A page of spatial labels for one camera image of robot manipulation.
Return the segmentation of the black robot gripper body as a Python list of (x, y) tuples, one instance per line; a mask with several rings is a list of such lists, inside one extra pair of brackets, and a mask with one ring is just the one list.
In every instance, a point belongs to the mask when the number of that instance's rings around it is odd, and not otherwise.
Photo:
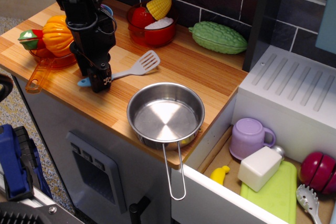
[(116, 21), (104, 9), (102, 0), (62, 0), (66, 24), (73, 36), (70, 46), (79, 51), (98, 70), (109, 67), (110, 49), (115, 45)]

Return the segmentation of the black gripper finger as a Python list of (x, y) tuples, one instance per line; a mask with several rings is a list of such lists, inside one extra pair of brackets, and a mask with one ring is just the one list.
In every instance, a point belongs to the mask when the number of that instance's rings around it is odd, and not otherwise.
[(111, 87), (111, 67), (108, 67), (107, 70), (98, 70), (94, 67), (87, 70), (93, 92), (99, 93), (100, 91), (109, 89)]
[(76, 58), (76, 61), (77, 61), (77, 64), (79, 66), (79, 69), (81, 71), (82, 76), (87, 76), (88, 75), (88, 70), (91, 67), (90, 62), (79, 51), (75, 52), (75, 58)]

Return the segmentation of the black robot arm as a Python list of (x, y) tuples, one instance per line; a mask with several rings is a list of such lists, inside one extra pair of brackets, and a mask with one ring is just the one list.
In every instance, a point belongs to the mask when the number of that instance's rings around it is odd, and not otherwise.
[(58, 57), (73, 53), (83, 76), (89, 78), (93, 92), (108, 89), (112, 82), (109, 51), (115, 46), (117, 23), (103, 0), (56, 0), (65, 12), (65, 24), (70, 35), (28, 30), (19, 42), (27, 50), (47, 49)]

